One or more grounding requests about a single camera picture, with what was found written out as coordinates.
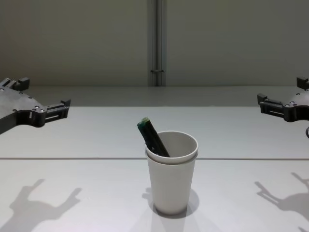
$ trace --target paper cup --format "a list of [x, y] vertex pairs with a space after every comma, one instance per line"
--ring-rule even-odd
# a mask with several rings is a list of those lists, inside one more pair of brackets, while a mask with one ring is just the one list
[[159, 156], [146, 146], [154, 206], [168, 215], [187, 208], [198, 144], [194, 137], [179, 131], [158, 133], [170, 157]]

